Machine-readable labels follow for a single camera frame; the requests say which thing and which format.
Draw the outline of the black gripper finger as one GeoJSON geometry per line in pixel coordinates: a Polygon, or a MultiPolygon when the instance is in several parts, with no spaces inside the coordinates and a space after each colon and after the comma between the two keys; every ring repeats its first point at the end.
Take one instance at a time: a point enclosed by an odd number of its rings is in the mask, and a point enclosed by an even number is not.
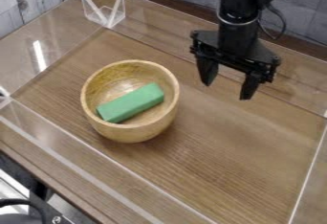
{"type": "Polygon", "coordinates": [[[264,78],[258,72],[253,71],[249,74],[245,74],[245,80],[241,85],[241,91],[240,91],[241,101],[249,100],[252,98],[252,95],[262,81],[264,78]]]}
{"type": "Polygon", "coordinates": [[[218,62],[216,58],[198,54],[196,56],[196,67],[202,84],[209,86],[218,73],[218,62]]]}

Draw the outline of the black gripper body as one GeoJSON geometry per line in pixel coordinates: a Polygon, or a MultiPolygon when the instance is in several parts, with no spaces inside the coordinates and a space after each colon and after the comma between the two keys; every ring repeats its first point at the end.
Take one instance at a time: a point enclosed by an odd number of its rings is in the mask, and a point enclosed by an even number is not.
{"type": "Polygon", "coordinates": [[[257,29],[254,19],[244,24],[221,21],[216,31],[192,31],[190,53],[194,59],[198,54],[213,56],[218,65],[244,74],[256,71],[264,78],[261,83],[270,82],[281,60],[258,41],[257,29]]]}

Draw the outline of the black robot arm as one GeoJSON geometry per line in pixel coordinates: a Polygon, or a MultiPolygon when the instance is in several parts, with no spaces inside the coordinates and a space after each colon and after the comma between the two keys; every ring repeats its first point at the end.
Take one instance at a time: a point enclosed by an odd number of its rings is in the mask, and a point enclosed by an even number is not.
{"type": "Polygon", "coordinates": [[[281,13],[273,8],[273,0],[220,0],[217,10],[218,29],[190,32],[196,68],[201,82],[209,86],[224,65],[245,74],[240,100],[249,100],[261,83],[272,82],[281,58],[264,46],[257,38],[257,29],[265,32],[260,17],[264,9],[274,13],[285,30],[281,13]]]}

